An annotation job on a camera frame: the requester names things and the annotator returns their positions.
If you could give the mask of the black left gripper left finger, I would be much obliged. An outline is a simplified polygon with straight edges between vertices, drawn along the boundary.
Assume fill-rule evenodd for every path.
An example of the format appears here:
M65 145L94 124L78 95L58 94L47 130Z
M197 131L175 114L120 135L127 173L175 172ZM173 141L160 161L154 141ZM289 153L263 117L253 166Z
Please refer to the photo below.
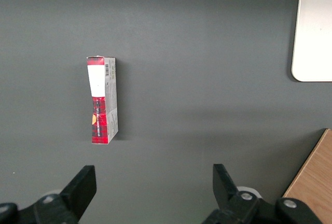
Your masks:
M96 193L95 167L84 166L60 191L18 212L18 223L79 223Z

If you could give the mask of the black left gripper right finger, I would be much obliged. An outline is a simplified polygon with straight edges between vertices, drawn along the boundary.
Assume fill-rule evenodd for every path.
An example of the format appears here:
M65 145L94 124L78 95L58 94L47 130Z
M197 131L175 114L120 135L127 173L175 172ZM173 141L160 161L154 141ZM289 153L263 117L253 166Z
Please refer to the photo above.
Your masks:
M213 193L219 208L203 223L275 223L273 206L238 190L223 164L213 165Z

